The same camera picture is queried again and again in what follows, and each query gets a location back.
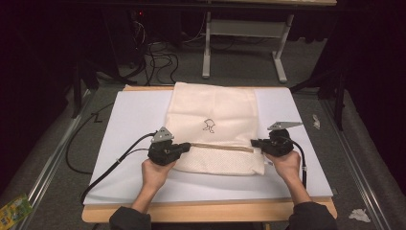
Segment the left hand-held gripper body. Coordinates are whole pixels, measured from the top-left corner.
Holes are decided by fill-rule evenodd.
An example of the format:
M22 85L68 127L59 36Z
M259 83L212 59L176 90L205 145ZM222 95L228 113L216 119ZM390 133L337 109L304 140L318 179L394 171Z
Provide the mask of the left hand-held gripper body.
M160 166L176 161L182 154L183 148L179 144L173 144L173 138L174 136L162 126L152 137L148 158Z

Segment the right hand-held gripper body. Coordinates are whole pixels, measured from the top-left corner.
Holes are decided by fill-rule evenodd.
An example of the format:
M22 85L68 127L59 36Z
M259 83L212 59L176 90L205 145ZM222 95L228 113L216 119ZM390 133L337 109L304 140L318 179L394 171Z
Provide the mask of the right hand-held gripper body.
M291 139L288 132L289 128L300 125L300 122L276 122L271 125L268 128L269 138L265 140L262 151L275 157L282 157L292 151L295 146L300 150L301 147Z

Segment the cream zippered cloth bag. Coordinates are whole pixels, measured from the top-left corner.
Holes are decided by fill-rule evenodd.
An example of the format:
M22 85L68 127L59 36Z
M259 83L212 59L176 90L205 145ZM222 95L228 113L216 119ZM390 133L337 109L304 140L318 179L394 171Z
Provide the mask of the cream zippered cloth bag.
M264 173L264 157L251 141L258 137L255 91L178 82L165 127L176 143L190 143L175 169L187 173L252 175Z

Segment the person's right hand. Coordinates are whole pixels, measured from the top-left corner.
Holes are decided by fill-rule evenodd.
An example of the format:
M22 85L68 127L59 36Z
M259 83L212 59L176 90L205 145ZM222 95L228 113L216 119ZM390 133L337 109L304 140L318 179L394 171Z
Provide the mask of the person's right hand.
M274 164L277 174L287 184L300 184L299 177L301 157L295 150L287 155L276 157L266 153L265 156Z

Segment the person's left hand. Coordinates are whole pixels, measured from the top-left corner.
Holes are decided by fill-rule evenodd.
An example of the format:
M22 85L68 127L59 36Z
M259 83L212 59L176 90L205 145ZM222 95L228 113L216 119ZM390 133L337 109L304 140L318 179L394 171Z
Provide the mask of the person's left hand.
M143 189L157 192L166 182L169 171L173 168L175 162L166 166L160 166L153 163L150 159L142 163Z

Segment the white table sheet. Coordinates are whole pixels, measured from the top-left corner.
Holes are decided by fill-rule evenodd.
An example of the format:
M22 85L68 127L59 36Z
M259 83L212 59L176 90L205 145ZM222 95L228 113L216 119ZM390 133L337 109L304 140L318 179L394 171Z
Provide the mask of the white table sheet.
M276 122L302 120L290 90L283 87L257 88L259 137ZM141 164L147 159L148 138L142 137L162 127L169 107L171 90L121 91L101 142L91 177L96 180L132 146L136 151L97 186L88 192L86 205L131 203L142 186ZM153 201L203 202L289 198L290 194L269 164L265 174L249 176L212 175L171 170L165 185Z

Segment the black metal stand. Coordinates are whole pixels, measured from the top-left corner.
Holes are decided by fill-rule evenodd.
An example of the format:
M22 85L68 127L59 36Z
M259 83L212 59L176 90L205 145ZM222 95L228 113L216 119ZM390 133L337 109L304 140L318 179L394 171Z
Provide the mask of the black metal stand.
M319 99L327 100L334 98L333 121L335 125L342 130L342 117L344 105L345 84L348 69L336 64L332 69L328 69L321 74L310 77L308 80L302 81L295 86L289 88L291 93L299 92L308 87L319 86L317 96Z
M84 82L87 89L99 88L97 74L91 63L85 59L78 60L73 67L73 95L74 112L72 117L77 118L82 107L81 83Z

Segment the crumpled white tissue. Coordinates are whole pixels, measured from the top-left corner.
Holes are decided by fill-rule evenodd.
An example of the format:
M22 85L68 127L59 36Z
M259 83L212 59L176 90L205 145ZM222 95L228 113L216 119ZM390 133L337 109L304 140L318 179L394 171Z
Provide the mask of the crumpled white tissue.
M365 209L354 209L349 215L350 219L356 219L366 223L371 222L371 219L368 217Z

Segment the green printed packet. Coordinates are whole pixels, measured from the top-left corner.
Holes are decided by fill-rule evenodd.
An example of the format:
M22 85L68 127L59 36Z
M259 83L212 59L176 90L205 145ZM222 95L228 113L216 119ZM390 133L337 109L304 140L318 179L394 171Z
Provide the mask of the green printed packet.
M10 230L16 223L23 220L33 211L33 207L26 194L0 208L0 230Z

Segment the metal floor rail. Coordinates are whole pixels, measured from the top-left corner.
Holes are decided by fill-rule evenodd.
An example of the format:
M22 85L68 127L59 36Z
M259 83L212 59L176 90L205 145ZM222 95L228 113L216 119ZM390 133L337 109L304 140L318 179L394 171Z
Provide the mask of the metal floor rail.
M79 114L76 118L71 118L69 126L65 130L63 136L58 142L56 149L48 158L45 166L43 167L41 173L39 174L33 188L29 192L28 199L32 204L32 212L25 217L21 222L17 223L11 230L28 230L29 225L34 218L34 214L42 200L45 196L55 174L57 168L62 161L63 154L68 146L68 142L72 139L73 133L79 126L79 122L82 119L83 111L88 107L89 103L92 101L95 95L95 90L86 89L84 94L80 96L82 102L80 103Z
M344 150L346 161L350 167L351 176L357 186L361 197L363 198L363 201L370 214L372 222L376 227L376 230L393 230L393 228L390 226L390 223L388 222L388 219L384 215L380 204L378 203L375 192L372 190L370 183L367 181L366 176L362 172L362 169L358 161L356 160L356 157L350 147L350 143L347 137L345 136L344 132L340 130L339 127L336 125L331 105L328 101L324 100L321 100L320 104L327 114L328 122L332 125L340 141L341 147Z

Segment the white metal desk frame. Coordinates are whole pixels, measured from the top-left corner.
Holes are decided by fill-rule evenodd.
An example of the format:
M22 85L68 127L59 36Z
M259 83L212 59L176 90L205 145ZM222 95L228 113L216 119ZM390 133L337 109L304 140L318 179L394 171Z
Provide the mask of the white metal desk frame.
M271 53L280 83L287 83L287 77L282 66L282 51L288 38L294 15L289 14L282 22L253 21L242 19L212 19L210 12L206 13L205 49L203 54L202 78L211 75L211 36L230 35L260 38L278 38L277 50Z

